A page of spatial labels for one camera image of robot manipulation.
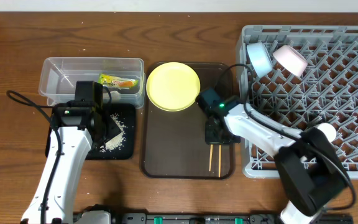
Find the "wooden chopstick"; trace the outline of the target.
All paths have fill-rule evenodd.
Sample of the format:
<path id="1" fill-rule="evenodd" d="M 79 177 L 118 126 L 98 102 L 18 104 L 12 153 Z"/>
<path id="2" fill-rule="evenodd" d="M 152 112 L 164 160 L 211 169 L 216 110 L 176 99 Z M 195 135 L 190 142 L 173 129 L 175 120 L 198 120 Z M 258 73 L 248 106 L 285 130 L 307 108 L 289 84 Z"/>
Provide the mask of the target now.
<path id="1" fill-rule="evenodd" d="M 209 148 L 209 172 L 211 172 L 211 167 L 212 167 L 212 159 L 213 159 L 213 145 L 211 144 L 210 145 L 210 148 Z"/>
<path id="2" fill-rule="evenodd" d="M 219 145 L 219 148 L 218 148 L 218 177 L 220 178 L 221 177 L 221 164 L 222 164 L 222 145 Z"/>

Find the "yellow plate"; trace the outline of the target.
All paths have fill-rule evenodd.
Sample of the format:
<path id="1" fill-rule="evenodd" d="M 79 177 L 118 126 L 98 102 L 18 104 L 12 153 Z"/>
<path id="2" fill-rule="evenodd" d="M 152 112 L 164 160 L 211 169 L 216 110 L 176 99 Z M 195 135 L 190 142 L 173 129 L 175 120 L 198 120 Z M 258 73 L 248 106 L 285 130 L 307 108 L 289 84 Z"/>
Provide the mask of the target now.
<path id="1" fill-rule="evenodd" d="M 150 102 L 157 108 L 176 112 L 187 109 L 201 90 L 200 78 L 189 65 L 167 62 L 157 65 L 146 82 Z"/>

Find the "light blue bowl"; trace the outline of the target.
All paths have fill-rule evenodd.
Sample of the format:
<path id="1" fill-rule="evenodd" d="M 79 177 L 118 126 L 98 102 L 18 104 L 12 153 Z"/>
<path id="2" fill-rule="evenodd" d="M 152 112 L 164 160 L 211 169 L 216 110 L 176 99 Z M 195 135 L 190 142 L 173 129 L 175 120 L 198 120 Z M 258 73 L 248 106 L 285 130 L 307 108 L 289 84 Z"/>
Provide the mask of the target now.
<path id="1" fill-rule="evenodd" d="M 270 55 L 263 43 L 249 44 L 246 49 L 250 62 L 259 78 L 264 77 L 273 70 Z"/>

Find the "pink bowl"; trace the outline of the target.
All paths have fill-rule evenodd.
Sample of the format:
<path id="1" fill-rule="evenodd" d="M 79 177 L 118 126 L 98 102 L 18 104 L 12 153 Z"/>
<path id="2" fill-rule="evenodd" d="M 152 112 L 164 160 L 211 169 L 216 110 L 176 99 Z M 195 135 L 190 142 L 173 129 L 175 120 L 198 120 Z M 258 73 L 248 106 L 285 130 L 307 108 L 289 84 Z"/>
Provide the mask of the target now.
<path id="1" fill-rule="evenodd" d="M 273 53 L 276 61 L 290 73 L 300 77 L 305 71 L 308 62 L 293 47 L 284 45 Z"/>

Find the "white green cup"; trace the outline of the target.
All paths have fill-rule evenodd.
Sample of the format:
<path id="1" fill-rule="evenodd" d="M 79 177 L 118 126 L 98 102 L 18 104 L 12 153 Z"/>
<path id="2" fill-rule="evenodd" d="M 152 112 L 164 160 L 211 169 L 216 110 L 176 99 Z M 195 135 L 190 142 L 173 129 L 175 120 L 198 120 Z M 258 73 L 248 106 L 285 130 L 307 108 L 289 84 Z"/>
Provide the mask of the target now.
<path id="1" fill-rule="evenodd" d="M 333 142 L 336 138 L 337 131 L 335 127 L 329 123 L 321 123 L 315 126 L 324 133 L 329 142 Z"/>

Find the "green orange snack wrapper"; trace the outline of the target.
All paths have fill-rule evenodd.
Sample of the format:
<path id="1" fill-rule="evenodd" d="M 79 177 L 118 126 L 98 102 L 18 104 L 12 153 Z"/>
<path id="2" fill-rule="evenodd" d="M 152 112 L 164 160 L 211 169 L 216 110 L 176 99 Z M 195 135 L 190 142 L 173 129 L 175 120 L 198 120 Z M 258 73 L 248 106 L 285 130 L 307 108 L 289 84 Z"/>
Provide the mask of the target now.
<path id="1" fill-rule="evenodd" d="M 131 78 L 122 78 L 113 75 L 103 74 L 99 75 L 98 83 L 106 86 L 108 88 L 116 88 L 116 89 L 131 89 L 134 88 L 138 84 L 137 79 Z"/>

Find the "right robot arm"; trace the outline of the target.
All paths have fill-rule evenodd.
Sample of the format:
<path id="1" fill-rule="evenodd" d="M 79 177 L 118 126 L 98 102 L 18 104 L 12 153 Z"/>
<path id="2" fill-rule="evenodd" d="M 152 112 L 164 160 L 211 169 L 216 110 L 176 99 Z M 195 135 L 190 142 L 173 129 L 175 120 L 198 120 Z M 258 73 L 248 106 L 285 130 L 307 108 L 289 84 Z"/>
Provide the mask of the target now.
<path id="1" fill-rule="evenodd" d="M 289 128 L 253 110 L 236 96 L 222 99 L 208 88 L 196 97 L 207 117 L 205 141 L 230 145 L 247 140 L 274 159 L 287 206 L 282 223 L 313 223 L 351 180 L 334 152 L 336 130 L 322 123 L 306 131 Z"/>

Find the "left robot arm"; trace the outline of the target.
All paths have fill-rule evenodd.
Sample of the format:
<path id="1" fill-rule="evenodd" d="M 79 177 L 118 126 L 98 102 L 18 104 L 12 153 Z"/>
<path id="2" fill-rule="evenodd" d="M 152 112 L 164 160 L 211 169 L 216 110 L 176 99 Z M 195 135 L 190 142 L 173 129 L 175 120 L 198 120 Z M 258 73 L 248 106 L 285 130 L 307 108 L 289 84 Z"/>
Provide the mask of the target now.
<path id="1" fill-rule="evenodd" d="M 35 195 L 21 223 L 73 223 L 75 195 L 90 151 L 121 133 L 104 104 L 107 88 L 78 81 L 74 100 L 53 107 L 49 150 Z"/>

